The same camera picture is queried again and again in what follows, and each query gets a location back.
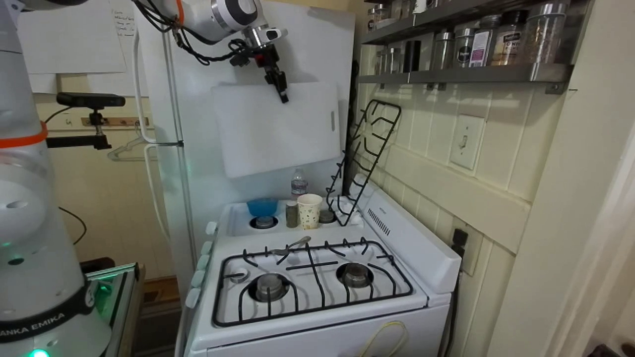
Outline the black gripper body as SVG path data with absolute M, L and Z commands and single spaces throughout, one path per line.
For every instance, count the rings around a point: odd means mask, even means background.
M 232 65 L 248 65 L 254 61 L 258 67 L 266 71 L 268 82 L 282 82 L 286 79 L 286 73 L 278 67 L 280 55 L 274 43 L 250 45 L 244 39 L 232 39 L 231 49 L 234 55 L 231 57 Z

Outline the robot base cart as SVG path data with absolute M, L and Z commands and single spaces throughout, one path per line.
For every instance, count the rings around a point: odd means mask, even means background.
M 96 307 L 111 326 L 111 340 L 102 357 L 133 357 L 145 277 L 143 265 L 137 261 L 117 265 L 111 257 L 98 257 L 84 261 L 82 271 L 98 285 Z

